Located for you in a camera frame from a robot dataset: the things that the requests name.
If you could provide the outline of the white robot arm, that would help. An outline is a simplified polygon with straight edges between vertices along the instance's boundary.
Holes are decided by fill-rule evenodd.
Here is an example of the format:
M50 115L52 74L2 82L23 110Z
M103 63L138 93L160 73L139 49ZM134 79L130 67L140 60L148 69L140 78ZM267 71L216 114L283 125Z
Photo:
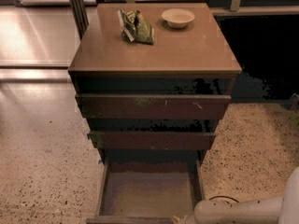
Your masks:
M192 214L171 219L173 224L299 224L299 167L282 196L234 204L204 200Z

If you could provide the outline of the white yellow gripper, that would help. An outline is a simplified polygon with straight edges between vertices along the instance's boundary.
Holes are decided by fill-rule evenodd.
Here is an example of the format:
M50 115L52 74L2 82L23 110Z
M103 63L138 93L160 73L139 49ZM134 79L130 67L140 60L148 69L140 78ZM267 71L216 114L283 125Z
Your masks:
M187 215L184 217L172 216L171 220L173 221L173 224L196 224L193 215Z

